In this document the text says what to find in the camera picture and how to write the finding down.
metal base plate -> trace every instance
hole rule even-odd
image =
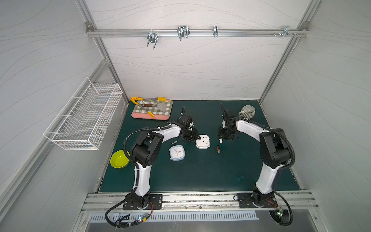
[[[251,201],[251,193],[237,193],[235,196],[234,196],[234,199],[238,199],[238,204],[239,204],[239,207],[240,208],[257,208],[253,202]],[[273,198],[271,200],[271,202],[273,202],[274,204],[277,205],[277,201],[275,198]],[[271,203],[266,203],[263,207],[261,208],[274,208],[275,206],[272,205]]]
[[[162,208],[162,194],[150,194],[150,201],[152,201],[153,209]],[[128,203],[124,203],[122,206],[123,210],[151,210],[151,204],[149,203],[144,209],[138,209]]]

green checkered cloth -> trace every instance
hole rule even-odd
[[[157,103],[166,103],[167,107],[166,107],[165,112],[162,112],[157,107],[145,107],[145,109],[147,109],[149,112],[151,112],[152,114],[157,114],[157,115],[170,115],[171,108],[173,106],[173,101],[143,100],[143,101],[137,101],[137,103],[141,104],[141,105],[143,105],[143,104],[156,105]],[[140,108],[138,105],[136,105],[134,107],[133,113],[144,113],[144,114],[146,114],[147,112],[145,112],[144,110],[142,110],[142,108]]]

ceramic mug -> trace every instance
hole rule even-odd
[[[238,115],[244,118],[251,119],[255,115],[255,108],[252,107],[251,105],[246,105],[242,108]]]

white wire basket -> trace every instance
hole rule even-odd
[[[65,150],[98,150],[122,96],[115,82],[92,83],[86,79],[88,85],[80,85],[44,132],[46,138]]]

yellow-green bowl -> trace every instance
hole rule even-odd
[[[124,151],[119,150],[114,153],[114,155],[111,157],[111,160],[109,162],[112,167],[116,169],[121,169],[123,167],[126,167],[130,161],[128,160],[128,158],[126,158]]]

